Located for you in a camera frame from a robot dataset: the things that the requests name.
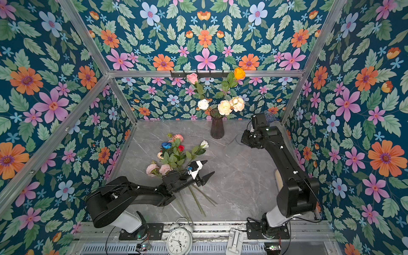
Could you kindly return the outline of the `dark pink ribbed glass vase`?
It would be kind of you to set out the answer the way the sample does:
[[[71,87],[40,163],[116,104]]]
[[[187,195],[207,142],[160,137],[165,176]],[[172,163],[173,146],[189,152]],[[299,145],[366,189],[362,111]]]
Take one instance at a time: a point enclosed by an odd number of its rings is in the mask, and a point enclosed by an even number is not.
[[[220,114],[218,109],[212,109],[210,111],[211,116],[211,130],[210,135],[214,139],[221,139],[225,135],[223,116]]]

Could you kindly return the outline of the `cream double-bloom flower stem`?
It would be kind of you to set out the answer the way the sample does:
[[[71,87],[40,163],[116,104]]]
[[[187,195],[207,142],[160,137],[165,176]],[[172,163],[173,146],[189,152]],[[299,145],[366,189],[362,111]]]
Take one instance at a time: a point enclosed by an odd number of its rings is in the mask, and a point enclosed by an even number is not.
[[[245,107],[245,101],[241,97],[234,97],[231,100],[223,100],[217,110],[221,116],[229,116],[232,112],[241,112]]]

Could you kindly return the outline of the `white rose stem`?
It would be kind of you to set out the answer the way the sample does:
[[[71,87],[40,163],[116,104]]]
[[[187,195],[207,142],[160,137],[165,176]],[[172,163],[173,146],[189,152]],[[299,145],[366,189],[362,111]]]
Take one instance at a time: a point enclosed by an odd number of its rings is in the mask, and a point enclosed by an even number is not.
[[[198,109],[203,111],[207,117],[211,117],[211,113],[215,107],[209,99],[202,99],[198,102]]]

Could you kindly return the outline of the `yellow rose stem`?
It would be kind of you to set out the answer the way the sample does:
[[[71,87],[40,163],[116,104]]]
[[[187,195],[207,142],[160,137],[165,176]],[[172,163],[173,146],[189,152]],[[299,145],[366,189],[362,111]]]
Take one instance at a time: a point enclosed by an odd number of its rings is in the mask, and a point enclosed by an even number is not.
[[[227,78],[223,78],[221,83],[216,86],[216,88],[219,89],[219,91],[215,93],[216,99],[229,101],[234,97],[238,97],[235,89],[239,85],[239,81],[242,81],[246,77],[246,73],[242,68],[236,68],[233,72],[234,73],[230,73]]]

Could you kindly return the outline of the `pink rose stem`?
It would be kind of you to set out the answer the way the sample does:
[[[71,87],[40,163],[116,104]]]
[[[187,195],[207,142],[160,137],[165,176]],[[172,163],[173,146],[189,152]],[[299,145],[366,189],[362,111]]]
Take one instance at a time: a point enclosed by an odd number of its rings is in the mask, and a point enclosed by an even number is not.
[[[196,73],[191,73],[187,75],[187,80],[191,83],[194,90],[200,97],[200,100],[205,99],[203,86],[198,81],[198,75]]]

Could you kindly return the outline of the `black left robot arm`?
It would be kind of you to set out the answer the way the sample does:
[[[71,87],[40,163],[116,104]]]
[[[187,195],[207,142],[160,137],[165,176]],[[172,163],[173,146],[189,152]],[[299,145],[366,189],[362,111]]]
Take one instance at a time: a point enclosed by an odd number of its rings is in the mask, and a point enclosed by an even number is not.
[[[176,193],[192,185],[205,186],[215,172],[200,175],[207,163],[197,160],[190,163],[185,170],[170,171],[156,187],[142,186],[133,183],[126,176],[119,176],[108,184],[97,188],[85,199],[87,212],[95,228],[106,226],[118,227],[125,232],[136,235],[145,233],[148,224],[140,212],[127,212],[131,205],[153,205],[165,207],[176,199]]]

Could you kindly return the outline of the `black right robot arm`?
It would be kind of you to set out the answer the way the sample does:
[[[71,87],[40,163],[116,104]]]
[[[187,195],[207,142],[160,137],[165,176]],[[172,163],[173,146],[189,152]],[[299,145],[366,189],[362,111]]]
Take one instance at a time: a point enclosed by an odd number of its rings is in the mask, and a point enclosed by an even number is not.
[[[244,131],[241,142],[269,153],[277,167],[278,195],[275,208],[264,213],[259,222],[249,220],[249,223],[258,224],[254,230],[266,238],[273,238],[291,219],[316,210],[320,184],[302,170],[285,134],[278,126],[271,126],[264,113],[254,114],[251,125],[251,130]]]

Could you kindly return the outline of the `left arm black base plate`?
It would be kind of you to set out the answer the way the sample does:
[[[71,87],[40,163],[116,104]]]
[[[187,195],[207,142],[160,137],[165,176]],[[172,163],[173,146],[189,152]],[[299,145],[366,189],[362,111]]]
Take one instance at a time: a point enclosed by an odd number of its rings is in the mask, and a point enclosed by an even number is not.
[[[121,230],[120,241],[158,241],[162,239],[164,232],[163,223],[147,223],[142,225],[133,233],[128,233],[124,229]]]

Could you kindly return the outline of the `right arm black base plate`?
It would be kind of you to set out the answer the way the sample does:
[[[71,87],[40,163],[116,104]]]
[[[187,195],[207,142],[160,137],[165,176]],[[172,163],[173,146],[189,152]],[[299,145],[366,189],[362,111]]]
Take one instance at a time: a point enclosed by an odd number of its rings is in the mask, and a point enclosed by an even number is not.
[[[290,231],[287,226],[281,227],[269,227],[261,226],[257,222],[247,222],[246,223],[246,233],[249,240],[288,240],[290,239]]]

